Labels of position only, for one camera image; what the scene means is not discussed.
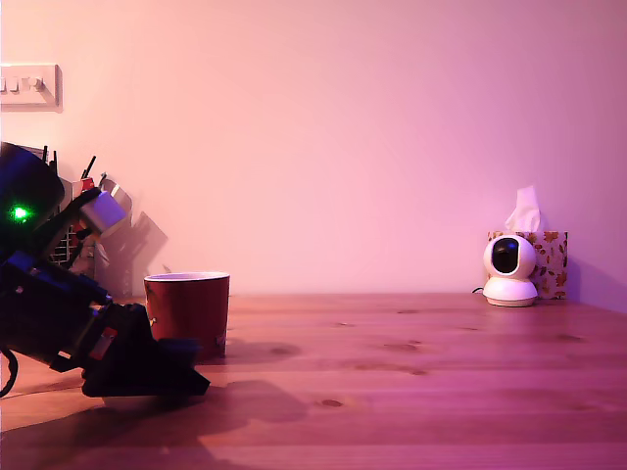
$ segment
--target wall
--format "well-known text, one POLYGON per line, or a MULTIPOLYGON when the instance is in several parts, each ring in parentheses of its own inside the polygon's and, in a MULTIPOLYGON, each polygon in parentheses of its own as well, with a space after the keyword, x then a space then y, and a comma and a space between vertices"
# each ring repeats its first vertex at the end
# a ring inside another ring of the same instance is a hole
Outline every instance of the wall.
POLYGON ((627 311, 626 15, 3 0, 2 61, 59 64, 64 96, 3 114, 2 138, 57 149, 69 179, 98 156, 143 220, 116 246, 135 293, 168 269, 227 270, 235 293, 470 291, 487 230, 535 184, 570 231, 572 294, 627 311))

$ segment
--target light switch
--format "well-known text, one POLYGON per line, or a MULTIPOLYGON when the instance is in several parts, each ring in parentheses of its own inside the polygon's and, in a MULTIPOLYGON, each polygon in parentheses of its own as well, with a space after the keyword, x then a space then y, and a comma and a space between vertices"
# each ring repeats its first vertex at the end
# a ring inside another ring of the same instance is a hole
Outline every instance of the light switch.
POLYGON ((20 91, 19 83, 20 81, 16 76, 10 76, 7 78, 7 87, 9 88, 9 91, 13 91, 14 93, 20 91))
POLYGON ((41 77, 40 76, 32 76, 32 77, 30 77, 28 79, 28 86, 31 89, 34 89, 36 91, 41 91, 44 88, 43 82, 41 81, 41 77))
POLYGON ((58 66, 0 64, 0 76, 4 76, 6 86, 0 96, 3 112, 28 109, 23 105, 36 105, 37 110, 53 110, 59 106, 61 84, 58 66))

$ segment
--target wooden table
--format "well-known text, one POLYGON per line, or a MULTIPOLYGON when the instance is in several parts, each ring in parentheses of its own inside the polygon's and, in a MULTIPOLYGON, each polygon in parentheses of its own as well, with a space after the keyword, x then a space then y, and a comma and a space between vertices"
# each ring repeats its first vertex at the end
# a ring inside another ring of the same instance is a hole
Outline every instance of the wooden table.
POLYGON ((2 469, 627 468, 627 315, 481 295, 231 298, 202 399, 84 397, 25 357, 2 469))

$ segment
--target paper cup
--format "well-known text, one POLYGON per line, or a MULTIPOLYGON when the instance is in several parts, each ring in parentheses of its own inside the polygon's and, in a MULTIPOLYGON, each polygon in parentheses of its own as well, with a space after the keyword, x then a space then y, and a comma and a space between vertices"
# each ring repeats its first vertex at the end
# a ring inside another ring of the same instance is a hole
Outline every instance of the paper cup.
POLYGON ((197 360, 224 357, 228 315, 225 272, 171 272, 144 278, 146 307, 155 339, 193 338, 197 360))

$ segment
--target floral tissue box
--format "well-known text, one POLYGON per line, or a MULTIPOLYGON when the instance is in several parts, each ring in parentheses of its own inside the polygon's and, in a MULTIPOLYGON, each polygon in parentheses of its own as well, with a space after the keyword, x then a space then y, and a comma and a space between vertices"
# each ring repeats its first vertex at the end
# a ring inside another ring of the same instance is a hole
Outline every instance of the floral tissue box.
POLYGON ((502 235, 518 235, 536 249, 536 267, 530 279, 540 299, 565 299, 568 275, 568 232, 488 232, 488 242, 502 235))

